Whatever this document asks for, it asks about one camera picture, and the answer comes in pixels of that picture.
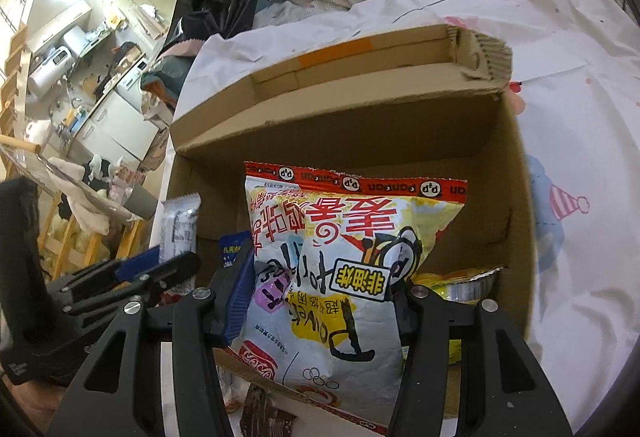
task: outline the yellow snack package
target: yellow snack package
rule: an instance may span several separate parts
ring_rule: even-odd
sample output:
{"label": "yellow snack package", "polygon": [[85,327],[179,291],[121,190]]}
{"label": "yellow snack package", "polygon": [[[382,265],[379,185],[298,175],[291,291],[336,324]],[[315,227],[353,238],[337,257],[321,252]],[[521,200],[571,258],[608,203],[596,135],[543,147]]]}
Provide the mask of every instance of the yellow snack package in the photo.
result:
{"label": "yellow snack package", "polygon": [[[463,269],[448,274],[420,273],[412,281],[424,285],[444,299],[474,305],[487,297],[502,267],[493,269]],[[449,341],[449,364],[462,359],[462,341]]]}
{"label": "yellow snack package", "polygon": [[466,182],[245,171],[256,287],[233,350],[325,409],[387,425],[402,375],[393,295],[463,208]]}

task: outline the cartoon party hat print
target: cartoon party hat print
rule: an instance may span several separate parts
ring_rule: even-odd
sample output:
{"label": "cartoon party hat print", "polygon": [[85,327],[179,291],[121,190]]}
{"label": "cartoon party hat print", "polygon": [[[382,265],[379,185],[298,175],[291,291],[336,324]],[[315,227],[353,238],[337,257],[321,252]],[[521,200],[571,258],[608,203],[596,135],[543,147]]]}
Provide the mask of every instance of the cartoon party hat print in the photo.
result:
{"label": "cartoon party hat print", "polygon": [[572,197],[564,190],[561,190],[555,184],[551,185],[549,191],[549,202],[551,203],[551,210],[553,211],[556,219],[561,221],[564,217],[569,216],[575,211],[580,213],[589,213],[591,207],[587,197]]}

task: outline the orange tape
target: orange tape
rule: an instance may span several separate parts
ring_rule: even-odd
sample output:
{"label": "orange tape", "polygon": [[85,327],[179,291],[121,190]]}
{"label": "orange tape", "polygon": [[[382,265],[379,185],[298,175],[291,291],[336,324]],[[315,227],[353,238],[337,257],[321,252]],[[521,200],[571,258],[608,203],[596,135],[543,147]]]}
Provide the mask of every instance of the orange tape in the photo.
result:
{"label": "orange tape", "polygon": [[319,51],[303,54],[302,56],[298,56],[298,61],[300,62],[300,68],[307,68],[333,60],[339,60],[340,58],[347,58],[354,54],[371,52],[372,50],[373,44],[371,43],[371,39],[361,38],[359,40],[352,40],[350,42],[340,43],[339,45],[320,49]]}

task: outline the cardboard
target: cardboard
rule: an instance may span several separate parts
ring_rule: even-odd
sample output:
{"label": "cardboard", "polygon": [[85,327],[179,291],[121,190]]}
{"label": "cardboard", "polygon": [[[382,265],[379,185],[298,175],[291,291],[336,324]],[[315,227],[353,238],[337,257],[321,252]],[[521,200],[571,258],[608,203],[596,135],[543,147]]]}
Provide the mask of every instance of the cardboard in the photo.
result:
{"label": "cardboard", "polygon": [[23,22],[20,22],[20,25],[18,26],[18,30],[13,36],[11,36],[11,39],[9,40],[9,52],[15,52],[18,49],[24,50],[23,47],[26,41],[27,41],[27,26]]}
{"label": "cardboard", "polygon": [[18,93],[18,71],[12,72],[0,87],[0,108]]}
{"label": "cardboard", "polygon": [[[174,123],[177,156],[167,196],[200,193],[198,237],[210,254],[221,236],[249,228],[245,160],[370,177],[466,179],[465,207],[419,271],[505,266],[494,297],[525,333],[534,239],[522,143],[502,94],[510,76],[504,43],[447,25],[285,60],[220,90]],[[258,381],[228,351],[216,351],[216,359],[300,399]],[[458,397],[448,398],[447,413],[455,415]]]}

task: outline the panpan logo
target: panpan logo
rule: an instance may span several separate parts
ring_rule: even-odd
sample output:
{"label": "panpan logo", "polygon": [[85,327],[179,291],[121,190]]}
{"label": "panpan logo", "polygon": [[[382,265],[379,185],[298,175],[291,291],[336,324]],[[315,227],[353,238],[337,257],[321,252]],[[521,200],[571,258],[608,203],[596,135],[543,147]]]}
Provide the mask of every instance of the panpan logo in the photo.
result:
{"label": "panpan logo", "polygon": [[262,377],[267,379],[276,377],[278,366],[275,360],[255,343],[244,340],[242,347],[240,347],[239,356],[246,364],[260,372]]}
{"label": "panpan logo", "polygon": [[342,185],[348,192],[357,192],[360,190],[360,182],[355,177],[348,175],[342,178]]}
{"label": "panpan logo", "polygon": [[425,181],[420,184],[420,193],[425,197],[437,197],[440,195],[440,184],[436,181]]}
{"label": "panpan logo", "polygon": [[278,175],[284,181],[290,181],[293,179],[293,170],[287,166],[283,166],[278,170]]}

